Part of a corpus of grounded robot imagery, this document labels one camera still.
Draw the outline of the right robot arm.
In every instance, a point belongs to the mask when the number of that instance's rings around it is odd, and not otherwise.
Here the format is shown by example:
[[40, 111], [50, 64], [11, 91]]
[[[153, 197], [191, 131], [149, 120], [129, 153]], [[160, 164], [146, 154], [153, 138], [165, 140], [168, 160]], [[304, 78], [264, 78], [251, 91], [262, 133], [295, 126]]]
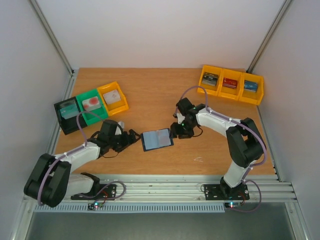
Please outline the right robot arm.
[[244, 178], [254, 163], [267, 152], [255, 122], [250, 118], [240, 120], [227, 117], [203, 103], [195, 106], [186, 97], [176, 104], [174, 117], [177, 122], [170, 126], [172, 138], [192, 138], [195, 127], [206, 127], [226, 137], [231, 164], [220, 183], [209, 188], [206, 197], [235, 200], [243, 196]]

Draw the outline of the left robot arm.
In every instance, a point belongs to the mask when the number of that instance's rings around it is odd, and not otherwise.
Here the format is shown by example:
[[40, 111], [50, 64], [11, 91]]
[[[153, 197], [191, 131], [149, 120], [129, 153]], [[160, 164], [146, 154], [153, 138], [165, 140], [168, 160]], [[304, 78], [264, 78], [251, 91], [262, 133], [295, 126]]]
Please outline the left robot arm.
[[26, 196], [37, 200], [40, 206], [56, 207], [65, 197], [96, 199], [105, 189], [100, 179], [83, 172], [71, 176], [81, 166], [105, 157], [110, 150], [119, 154], [141, 139], [133, 129], [124, 130], [122, 122], [106, 120], [100, 130], [80, 146], [61, 154], [42, 154], [25, 186]]

